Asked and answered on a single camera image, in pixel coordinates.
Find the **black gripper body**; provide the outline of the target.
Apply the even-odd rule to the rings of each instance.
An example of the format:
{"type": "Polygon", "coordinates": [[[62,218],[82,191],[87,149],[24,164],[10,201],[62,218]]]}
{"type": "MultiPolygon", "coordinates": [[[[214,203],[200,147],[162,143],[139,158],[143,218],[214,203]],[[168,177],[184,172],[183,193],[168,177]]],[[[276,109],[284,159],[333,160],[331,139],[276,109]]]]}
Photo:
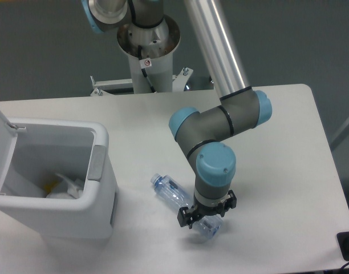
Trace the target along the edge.
{"type": "Polygon", "coordinates": [[[221,203],[226,199],[228,192],[225,191],[199,191],[194,190],[194,206],[203,216],[219,215],[221,203]]]}

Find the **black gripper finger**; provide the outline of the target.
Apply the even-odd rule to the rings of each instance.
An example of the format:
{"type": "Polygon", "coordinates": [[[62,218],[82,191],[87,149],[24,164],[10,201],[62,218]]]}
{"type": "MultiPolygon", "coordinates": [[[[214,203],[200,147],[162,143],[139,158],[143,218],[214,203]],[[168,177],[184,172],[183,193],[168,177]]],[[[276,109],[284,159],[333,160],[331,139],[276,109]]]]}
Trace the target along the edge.
{"type": "Polygon", "coordinates": [[[177,220],[180,227],[188,226],[189,229],[192,229],[193,224],[201,219],[199,211],[194,208],[181,207],[178,210],[177,220]]]}
{"type": "Polygon", "coordinates": [[[220,216],[224,217],[225,214],[228,212],[230,209],[234,209],[237,206],[237,198],[235,196],[235,193],[233,190],[229,190],[228,194],[226,196],[226,199],[224,200],[223,203],[221,203],[221,210],[220,210],[220,216]]]}

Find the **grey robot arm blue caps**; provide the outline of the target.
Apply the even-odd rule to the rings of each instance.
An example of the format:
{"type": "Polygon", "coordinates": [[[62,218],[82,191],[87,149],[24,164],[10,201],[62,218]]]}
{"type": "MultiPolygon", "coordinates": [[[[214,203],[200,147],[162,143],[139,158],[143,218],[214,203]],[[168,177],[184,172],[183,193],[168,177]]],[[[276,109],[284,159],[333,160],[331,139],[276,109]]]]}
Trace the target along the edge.
{"type": "MultiPolygon", "coordinates": [[[[163,1],[83,1],[82,6],[94,32],[117,29],[135,93],[174,91],[172,55],[180,31],[164,14],[163,1]]],[[[223,141],[267,122],[272,106],[246,78],[220,1],[186,1],[185,7],[220,99],[219,106],[210,110],[185,107],[169,120],[196,176],[193,205],[182,207],[177,215],[180,226],[191,227],[205,216],[224,215],[235,208],[230,184],[236,158],[223,141]]]]}

